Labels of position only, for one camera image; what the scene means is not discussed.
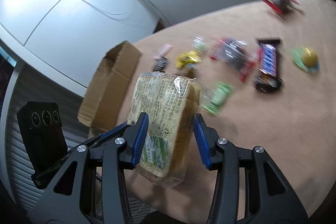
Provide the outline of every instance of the tan tabletop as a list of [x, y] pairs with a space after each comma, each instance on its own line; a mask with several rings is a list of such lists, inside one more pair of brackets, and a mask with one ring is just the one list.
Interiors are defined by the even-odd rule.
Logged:
[[[208, 41], [230, 36], [254, 44], [255, 38], [280, 37], [283, 89], [258, 93], [250, 78], [245, 84], [222, 62], [205, 57], [196, 66], [197, 78], [214, 89], [218, 81], [235, 86], [227, 105], [215, 117], [201, 113], [207, 125], [236, 146], [263, 146], [288, 179], [308, 215], [322, 203], [336, 179], [336, 3], [298, 0], [298, 11], [282, 20], [259, 2], [231, 7], [175, 25], [147, 37], [136, 47], [143, 53], [129, 86], [119, 122], [125, 120], [132, 92], [141, 72], [151, 71], [154, 53], [165, 43], [174, 48], [166, 69], [174, 73], [174, 57], [191, 50], [196, 36]], [[290, 49], [309, 46], [319, 55], [320, 73], [312, 76], [296, 67]], [[136, 171], [125, 171], [127, 189], [153, 208], [186, 223], [206, 223], [216, 171], [202, 165], [194, 136], [184, 182], [164, 189]], [[244, 204], [244, 180], [240, 183]], [[244, 206], [239, 207], [243, 218]]]

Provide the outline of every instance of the yellow candy wrapper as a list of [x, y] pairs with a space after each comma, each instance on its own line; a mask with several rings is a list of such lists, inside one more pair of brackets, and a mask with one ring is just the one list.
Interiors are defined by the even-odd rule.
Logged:
[[192, 50], [176, 57], [176, 67], [181, 69], [187, 64], [200, 63], [201, 61], [198, 51]]

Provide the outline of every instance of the packaged bread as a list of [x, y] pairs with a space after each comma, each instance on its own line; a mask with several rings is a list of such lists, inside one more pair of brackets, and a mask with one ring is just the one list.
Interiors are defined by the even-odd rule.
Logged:
[[173, 187], [183, 181], [201, 86], [187, 77], [144, 73], [135, 85], [128, 123], [141, 112], [149, 128], [137, 170], [151, 182]]

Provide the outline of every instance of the yellow round candy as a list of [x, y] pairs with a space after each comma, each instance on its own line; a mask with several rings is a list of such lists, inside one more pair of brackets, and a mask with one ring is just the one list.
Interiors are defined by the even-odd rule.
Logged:
[[301, 54], [301, 61], [307, 66], [307, 67], [314, 67], [317, 64], [317, 53], [310, 49], [310, 48], [304, 48]]

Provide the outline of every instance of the brown cardboard box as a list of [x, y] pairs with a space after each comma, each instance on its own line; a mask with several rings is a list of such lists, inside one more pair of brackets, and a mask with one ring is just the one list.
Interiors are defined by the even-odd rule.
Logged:
[[128, 41], [108, 51], [95, 72], [78, 111], [78, 120], [88, 127], [114, 128], [127, 86], [141, 53]]

